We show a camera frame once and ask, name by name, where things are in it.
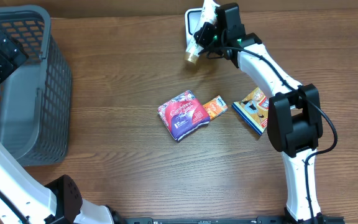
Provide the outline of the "red purple Carefree pack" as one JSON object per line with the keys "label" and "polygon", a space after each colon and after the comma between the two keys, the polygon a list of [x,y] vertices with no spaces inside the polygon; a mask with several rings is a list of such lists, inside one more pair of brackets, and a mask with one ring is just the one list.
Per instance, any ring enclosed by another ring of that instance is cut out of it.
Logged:
{"label": "red purple Carefree pack", "polygon": [[163,103],[157,112],[176,141],[210,122],[209,114],[191,90]]}

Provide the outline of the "small orange box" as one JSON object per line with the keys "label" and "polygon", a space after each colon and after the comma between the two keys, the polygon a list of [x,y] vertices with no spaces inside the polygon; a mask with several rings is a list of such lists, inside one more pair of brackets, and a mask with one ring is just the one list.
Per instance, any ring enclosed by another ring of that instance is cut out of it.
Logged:
{"label": "small orange box", "polygon": [[214,120],[218,116],[225,113],[228,109],[227,104],[225,101],[221,98],[220,95],[213,98],[209,102],[205,103],[203,105],[203,108],[206,110],[206,112],[209,114],[210,120]]}

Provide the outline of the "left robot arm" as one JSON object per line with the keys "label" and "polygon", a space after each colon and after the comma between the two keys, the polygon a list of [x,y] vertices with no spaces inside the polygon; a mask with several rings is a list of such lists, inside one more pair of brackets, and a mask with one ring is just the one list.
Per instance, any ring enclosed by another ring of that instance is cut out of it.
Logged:
{"label": "left robot arm", "polygon": [[[28,58],[21,43],[0,30],[0,84]],[[68,175],[40,184],[1,143],[0,219],[3,223],[125,223],[109,206],[83,199]]]}

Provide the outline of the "white Pantene tube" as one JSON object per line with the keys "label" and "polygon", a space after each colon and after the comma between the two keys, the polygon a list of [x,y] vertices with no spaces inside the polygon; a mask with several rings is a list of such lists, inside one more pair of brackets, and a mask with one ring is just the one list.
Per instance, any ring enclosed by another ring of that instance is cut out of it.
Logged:
{"label": "white Pantene tube", "polygon": [[200,52],[213,40],[214,25],[219,4],[213,0],[204,0],[200,8],[189,9],[185,12],[186,50],[184,60],[193,65],[197,64]]}

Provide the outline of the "white barcode scanner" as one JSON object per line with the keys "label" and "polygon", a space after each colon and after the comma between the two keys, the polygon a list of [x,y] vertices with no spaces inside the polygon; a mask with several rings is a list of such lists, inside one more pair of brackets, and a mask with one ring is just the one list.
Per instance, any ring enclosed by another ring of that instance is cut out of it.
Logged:
{"label": "white barcode scanner", "polygon": [[193,34],[201,17],[202,8],[192,8],[185,12],[185,36],[186,36],[186,51],[193,45]]}

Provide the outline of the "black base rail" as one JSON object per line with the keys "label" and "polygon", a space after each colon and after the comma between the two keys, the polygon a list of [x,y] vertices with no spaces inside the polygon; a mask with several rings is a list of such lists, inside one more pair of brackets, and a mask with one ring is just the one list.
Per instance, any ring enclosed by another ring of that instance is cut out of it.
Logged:
{"label": "black base rail", "polygon": [[153,219],[126,218],[127,224],[284,224],[291,223],[284,216],[258,216],[245,219]]}

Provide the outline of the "grey plastic shopping basket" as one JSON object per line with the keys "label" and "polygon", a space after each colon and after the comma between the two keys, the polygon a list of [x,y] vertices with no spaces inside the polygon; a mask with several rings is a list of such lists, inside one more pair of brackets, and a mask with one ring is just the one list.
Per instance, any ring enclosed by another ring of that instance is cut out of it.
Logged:
{"label": "grey plastic shopping basket", "polygon": [[72,73],[51,25],[40,6],[0,7],[0,31],[29,56],[0,84],[0,142],[22,166],[61,162],[68,150]]}

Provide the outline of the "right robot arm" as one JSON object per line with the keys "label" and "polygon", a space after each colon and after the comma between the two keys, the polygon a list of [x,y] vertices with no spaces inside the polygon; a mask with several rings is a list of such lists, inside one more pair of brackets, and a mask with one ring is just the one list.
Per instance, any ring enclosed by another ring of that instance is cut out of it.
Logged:
{"label": "right robot arm", "polygon": [[314,178],[318,140],[323,135],[317,88],[289,76],[269,55],[261,39],[245,31],[236,3],[203,3],[186,58],[196,63],[201,54],[230,60],[268,98],[267,134],[284,163],[287,222],[323,223]]}

